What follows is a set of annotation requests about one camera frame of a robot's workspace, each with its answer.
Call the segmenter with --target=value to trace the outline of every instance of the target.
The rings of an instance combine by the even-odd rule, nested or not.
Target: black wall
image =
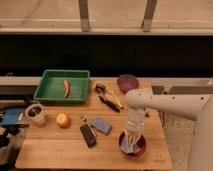
[[[0,35],[0,75],[41,76],[45,69],[212,77],[213,37]]]

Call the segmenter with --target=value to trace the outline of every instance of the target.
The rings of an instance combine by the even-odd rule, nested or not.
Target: cup
[[[46,121],[46,115],[43,112],[43,106],[39,103],[28,106],[25,110],[25,116],[36,125],[42,125]]]

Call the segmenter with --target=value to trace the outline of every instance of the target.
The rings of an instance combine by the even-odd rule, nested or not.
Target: floor
[[[164,119],[161,118],[173,162],[173,169],[169,171],[187,171],[187,158],[193,136],[194,122],[168,113],[164,114]]]

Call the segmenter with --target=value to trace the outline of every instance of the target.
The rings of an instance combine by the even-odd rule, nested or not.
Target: bowl
[[[125,154],[128,157],[139,157],[142,154],[144,154],[145,149],[146,149],[146,140],[144,138],[143,135],[141,135],[140,139],[137,142],[137,145],[140,147],[140,150],[137,153],[125,153],[122,149],[121,149],[121,142],[122,140],[125,138],[125,134],[124,132],[121,133],[120,137],[119,137],[119,147],[120,150],[123,154]]]
[[[117,79],[117,84],[123,93],[129,90],[137,89],[139,86],[139,81],[134,75],[123,74]]]

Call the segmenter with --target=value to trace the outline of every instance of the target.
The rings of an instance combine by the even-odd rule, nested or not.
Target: wooden table
[[[171,158],[158,112],[149,109],[150,116],[145,119],[145,153],[139,158],[129,158],[118,146],[127,107],[116,113],[102,104],[94,91],[96,83],[102,83],[113,90],[125,105],[124,94],[119,90],[116,80],[111,79],[91,80],[88,99],[84,105],[45,106],[47,122],[42,127],[34,124],[29,126],[16,161],[17,168],[171,169]],[[146,81],[141,81],[140,86],[151,87]],[[55,119],[59,112],[69,114],[72,122],[68,129],[61,129],[56,125]],[[112,124],[108,136],[97,132],[97,145],[93,148],[87,147],[79,129],[83,124],[79,117],[82,113],[88,121],[100,116]]]

